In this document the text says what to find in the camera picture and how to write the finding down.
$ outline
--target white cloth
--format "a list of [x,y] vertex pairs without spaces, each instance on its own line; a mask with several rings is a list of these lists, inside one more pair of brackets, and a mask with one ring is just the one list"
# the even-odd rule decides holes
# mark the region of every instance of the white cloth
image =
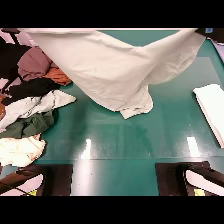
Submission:
[[96,103],[123,117],[148,113],[149,84],[167,82],[195,59],[205,37],[186,28],[134,47],[98,31],[20,28]]
[[219,85],[211,84],[195,88],[193,92],[221,148],[224,148],[224,91]]
[[0,139],[0,162],[1,166],[12,164],[12,166],[25,167],[39,158],[44,150],[46,142],[39,141],[40,135],[29,138]]
[[35,113],[47,112],[52,109],[63,107],[76,100],[74,96],[60,90],[50,91],[41,97],[27,97],[13,102],[5,107],[6,115],[0,121],[0,132],[14,123],[18,118],[27,118]]

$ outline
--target pink cloth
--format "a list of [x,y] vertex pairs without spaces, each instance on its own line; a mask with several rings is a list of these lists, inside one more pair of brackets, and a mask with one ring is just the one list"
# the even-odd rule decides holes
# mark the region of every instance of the pink cloth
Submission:
[[18,72],[24,80],[41,78],[50,69],[52,61],[39,47],[32,47],[19,60]]

